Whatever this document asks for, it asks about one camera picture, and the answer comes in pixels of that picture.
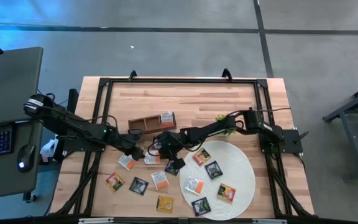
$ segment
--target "computer mouse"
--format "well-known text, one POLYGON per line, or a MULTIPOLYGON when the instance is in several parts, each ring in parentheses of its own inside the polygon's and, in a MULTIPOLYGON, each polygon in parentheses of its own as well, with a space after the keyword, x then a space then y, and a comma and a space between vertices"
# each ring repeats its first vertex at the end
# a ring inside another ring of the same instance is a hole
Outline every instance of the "computer mouse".
POLYGON ((28 172, 34 166, 35 145, 22 146, 17 153, 17 168, 20 172, 28 172))

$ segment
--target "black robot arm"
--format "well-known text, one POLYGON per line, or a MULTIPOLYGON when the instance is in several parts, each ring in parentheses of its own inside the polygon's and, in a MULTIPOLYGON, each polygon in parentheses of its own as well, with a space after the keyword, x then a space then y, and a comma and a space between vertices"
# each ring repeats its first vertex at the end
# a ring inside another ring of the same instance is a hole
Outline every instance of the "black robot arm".
POLYGON ((158 152, 162 159, 173 160, 174 168, 180 169, 185 165, 183 159, 177 158, 177 153, 180 150, 185 148, 189 151, 196 151, 198 148, 194 150, 191 150, 190 148, 197 145, 201 146, 206 138, 219 133, 224 133, 230 129, 245 135, 262 133, 272 144, 280 144, 281 142, 284 142, 284 135, 281 127, 267 124, 263 120, 261 111, 249 108, 249 110, 240 110, 229 113, 224 119, 202 128, 183 128, 179 133, 165 131, 156 137, 156 140, 161 144, 161 148, 158 152), (241 116, 243 117, 244 122, 241 120, 236 121, 236 118, 241 116))
POLYGON ((32 95, 24 104, 24 111, 32 118, 42 120, 43 125, 56 133, 59 139, 78 142, 75 144, 79 146, 78 151, 102 149, 110 145, 127 156, 132 155, 135 160, 144 157, 143 150, 135 146, 136 141, 141 138, 140 134, 119 134, 117 127, 90 123, 89 121, 97 118, 83 119, 56 104, 48 96, 32 95))

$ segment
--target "wooden table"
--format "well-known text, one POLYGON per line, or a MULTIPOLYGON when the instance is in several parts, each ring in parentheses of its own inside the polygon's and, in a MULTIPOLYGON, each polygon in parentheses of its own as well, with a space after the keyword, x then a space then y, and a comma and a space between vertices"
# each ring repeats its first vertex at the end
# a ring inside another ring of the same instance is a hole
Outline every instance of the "wooden table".
MULTIPOLYGON (((93 114, 96 92, 100 77, 84 77, 76 114, 85 119, 93 114)), ((284 81, 281 78, 269 78, 268 89, 272 108, 284 108, 289 106, 284 81)), ((104 102, 106 90, 102 97, 104 102)), ((211 84, 211 83, 115 83, 112 89, 109 114, 118 120, 120 133, 128 129, 129 119, 141 118, 161 114, 166 111, 174 111, 177 119, 177 128, 190 126, 204 126, 214 122, 217 114, 227 114, 235 110, 246 110, 248 107, 256 108, 254 87, 248 84, 211 84)), ((290 110, 274 112, 277 125, 283 129, 293 127, 290 110)), ((148 146, 153 135, 148 135, 139 145, 148 146)), ((264 155, 259 148, 259 140, 256 135, 243 136, 239 133, 230 136, 215 136, 208 140, 222 140, 242 149, 254 168, 256 177, 256 190, 254 199, 247 210, 238 218, 269 218, 274 217, 270 186, 267 177, 267 168, 264 155)), ((179 157, 185 157, 188 151, 182 150, 179 157)), ((126 170, 118 164, 122 152, 108 146, 102 154, 98 172, 92 216, 109 217, 194 217, 192 208, 183 198, 179 175, 177 177, 167 174, 170 185, 156 190, 150 174, 158 170, 164 170, 167 161, 163 160, 158 165, 146 165, 144 160, 139 160, 131 170, 126 170), (126 182, 116 193, 112 193, 104 183, 114 171, 126 182), (144 196, 129 191, 129 185, 134 177, 148 181, 144 196), (157 197, 166 195, 175 198, 173 213, 159 213, 155 211, 157 197)), ((306 175, 299 158, 291 154, 283 154, 283 164, 287 185, 297 200, 310 213, 313 213, 310 193, 306 175)), ((63 161, 62 169, 55 189, 51 212, 57 211, 68 200, 77 188, 81 174, 84 153, 75 152, 63 161)), ((283 197, 278 190, 280 208, 283 212, 283 197)), ((88 187, 81 208, 84 209, 88 187)))

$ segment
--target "gray desk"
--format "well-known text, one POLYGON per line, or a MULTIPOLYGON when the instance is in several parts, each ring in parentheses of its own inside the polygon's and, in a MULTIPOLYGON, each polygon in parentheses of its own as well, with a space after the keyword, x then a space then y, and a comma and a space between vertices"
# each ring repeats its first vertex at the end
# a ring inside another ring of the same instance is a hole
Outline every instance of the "gray desk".
MULTIPOLYGON (((0 55, 0 124, 30 119, 23 104, 37 92, 42 48, 10 50, 0 55)), ((0 197, 35 189, 42 125, 38 121, 16 124, 13 153, 0 156, 0 197), (21 173, 17 169, 17 153, 28 144, 36 146, 34 167, 21 173)))

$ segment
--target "gray floor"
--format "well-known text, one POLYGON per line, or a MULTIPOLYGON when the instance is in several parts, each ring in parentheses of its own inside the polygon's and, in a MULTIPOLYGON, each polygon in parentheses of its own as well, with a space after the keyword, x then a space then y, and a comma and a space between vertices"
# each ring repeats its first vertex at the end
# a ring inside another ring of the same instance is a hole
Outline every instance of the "gray floor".
MULTIPOLYGON (((358 30, 358 1, 260 0, 266 29, 358 30)), ((0 0, 0 25, 256 29, 251 0, 0 0)), ((304 138, 306 174, 317 215, 358 221, 354 155, 342 124, 321 119, 358 90, 358 35, 267 35, 274 77, 285 79, 293 119, 304 138)), ((4 50, 41 46, 40 89, 57 101, 80 90, 85 75, 266 77, 258 34, 47 32, 0 30, 4 50)), ((32 205, 0 198, 0 218, 44 214, 56 174, 42 174, 32 205)))

